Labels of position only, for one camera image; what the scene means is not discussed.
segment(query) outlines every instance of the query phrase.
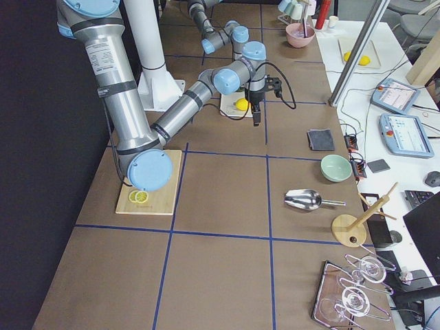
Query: metal pole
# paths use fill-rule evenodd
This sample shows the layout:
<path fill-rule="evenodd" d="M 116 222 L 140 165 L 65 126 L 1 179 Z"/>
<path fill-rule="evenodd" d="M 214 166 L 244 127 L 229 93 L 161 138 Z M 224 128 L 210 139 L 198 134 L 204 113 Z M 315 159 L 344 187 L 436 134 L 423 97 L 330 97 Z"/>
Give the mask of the metal pole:
<path fill-rule="evenodd" d="M 336 83 L 335 90 L 330 96 L 329 104 L 332 107 L 336 107 L 338 105 L 342 94 L 347 88 L 351 75 L 355 71 L 356 65 L 358 65 L 359 63 L 362 52 L 364 51 L 366 44 L 370 41 L 371 35 L 373 34 L 374 29 L 376 28 L 377 24 L 379 24 L 382 16 L 384 15 L 389 2 L 390 0 L 376 0 L 376 2 L 373 4 L 370 14 L 366 18 L 364 26 L 362 26 L 359 36 L 356 39 L 355 45 L 351 50 L 350 59 L 342 70 L 341 76 Z"/>

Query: white desk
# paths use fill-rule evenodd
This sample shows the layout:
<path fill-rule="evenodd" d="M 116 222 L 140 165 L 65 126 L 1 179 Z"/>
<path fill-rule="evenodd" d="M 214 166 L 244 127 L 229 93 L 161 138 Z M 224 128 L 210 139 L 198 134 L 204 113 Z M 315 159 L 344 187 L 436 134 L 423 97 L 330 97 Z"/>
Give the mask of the white desk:
<path fill-rule="evenodd" d="M 322 32 L 317 32 L 320 51 L 326 66 L 327 78 L 329 79 L 332 91 L 344 67 L 338 38 L 357 38 L 362 26 L 363 22 L 340 21 L 333 32 L 326 31 L 325 26 Z M 386 113 L 386 111 L 374 105 L 369 106 L 370 98 L 373 93 L 372 89 L 382 79 L 387 77 L 389 73 L 387 70 L 403 63 L 407 58 L 404 56 L 402 48 L 386 23 L 380 23 L 378 25 L 373 34 L 372 41 L 377 50 L 381 67 L 379 69 L 369 69 L 366 67 L 356 69 L 356 74 L 352 75 L 349 85 L 338 104 L 338 115 L 343 122 L 354 126 L 357 131 L 360 129 L 363 131 L 366 130 L 366 134 L 361 133 L 357 136 L 360 153 L 366 160 L 370 162 L 383 158 L 391 168 L 390 170 L 380 173 L 372 173 L 368 168 L 366 170 L 367 178 L 360 181 L 358 190 L 361 193 L 376 193 L 382 196 L 395 182 L 399 182 L 397 189 L 391 195 L 390 201 L 383 207 L 385 213 L 397 217 L 396 221 L 387 219 L 389 229 L 396 230 L 403 236 L 403 241 L 393 247 L 399 264 L 403 270 L 424 270 L 430 275 L 426 264 L 405 228 L 402 217 L 410 211 L 410 206 L 404 198 L 404 190 L 428 190 L 433 193 L 440 191 L 440 187 L 432 188 L 424 184 L 427 173 L 430 171 L 440 171 L 440 140 L 430 140 L 435 153 L 435 156 L 430 159 L 396 156 L 388 151 L 380 137 L 378 125 L 378 118 L 382 113 Z M 405 75 L 411 67 L 412 65 L 408 62 L 393 72 L 390 77 L 408 84 Z M 349 91 L 350 89 L 370 90 Z M 421 90 L 421 94 L 415 104 L 435 108 L 434 101 L 425 89 Z M 420 111 L 416 108 L 412 108 L 408 114 L 418 116 L 423 123 L 440 129 L 439 113 Z M 440 135 L 439 132 L 427 127 L 425 127 L 425 131 L 428 136 Z M 394 317 L 394 319 L 397 329 L 404 329 L 403 323 L 400 321 L 399 324 L 399 320 L 396 317 Z"/>

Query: bowl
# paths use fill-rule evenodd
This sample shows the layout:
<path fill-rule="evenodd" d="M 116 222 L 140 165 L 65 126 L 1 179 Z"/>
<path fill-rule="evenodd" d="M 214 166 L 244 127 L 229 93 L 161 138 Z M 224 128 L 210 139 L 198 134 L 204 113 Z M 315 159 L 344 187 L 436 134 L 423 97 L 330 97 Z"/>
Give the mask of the bowl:
<path fill-rule="evenodd" d="M 307 25 L 307 38 L 303 37 L 303 25 L 302 23 L 292 23 L 286 27 L 287 42 L 295 47 L 301 48 L 310 44 L 310 41 L 315 37 L 315 30 Z"/>
<path fill-rule="evenodd" d="M 327 180 L 341 182 L 353 172 L 350 162 L 339 155 L 328 155 L 321 160 L 321 172 Z"/>

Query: yellow object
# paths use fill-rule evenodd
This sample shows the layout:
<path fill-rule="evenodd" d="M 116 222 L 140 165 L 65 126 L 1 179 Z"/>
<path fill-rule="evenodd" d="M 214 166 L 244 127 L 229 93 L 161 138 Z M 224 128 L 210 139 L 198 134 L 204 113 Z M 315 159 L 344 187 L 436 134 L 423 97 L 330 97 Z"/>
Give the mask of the yellow object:
<path fill-rule="evenodd" d="M 351 52 L 347 52 L 347 53 L 344 54 L 344 61 L 345 62 L 347 62 L 349 60 L 350 55 L 351 55 Z M 365 65 L 370 64 L 370 62 L 371 62 L 371 59 L 367 55 L 363 55 L 360 58 L 358 65 L 365 66 Z"/>
<path fill-rule="evenodd" d="M 149 194 L 142 190 L 133 190 L 129 193 L 129 201 L 131 203 L 143 204 L 149 199 Z"/>
<path fill-rule="evenodd" d="M 136 203 L 143 204 L 149 199 L 149 194 L 146 191 L 138 190 L 135 194 Z"/>
<path fill-rule="evenodd" d="M 249 102 L 245 98 L 239 98 L 235 102 L 235 107 L 240 111 L 246 111 L 249 108 Z"/>

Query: computer mouse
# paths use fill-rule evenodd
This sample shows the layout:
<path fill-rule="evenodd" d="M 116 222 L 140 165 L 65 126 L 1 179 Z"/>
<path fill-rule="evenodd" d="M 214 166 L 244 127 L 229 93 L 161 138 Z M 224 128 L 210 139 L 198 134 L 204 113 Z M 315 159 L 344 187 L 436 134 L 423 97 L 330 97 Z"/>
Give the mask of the computer mouse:
<path fill-rule="evenodd" d="M 440 186 L 440 172 L 437 172 L 436 170 L 429 172 L 426 176 L 425 183 L 429 185 L 429 187 Z"/>

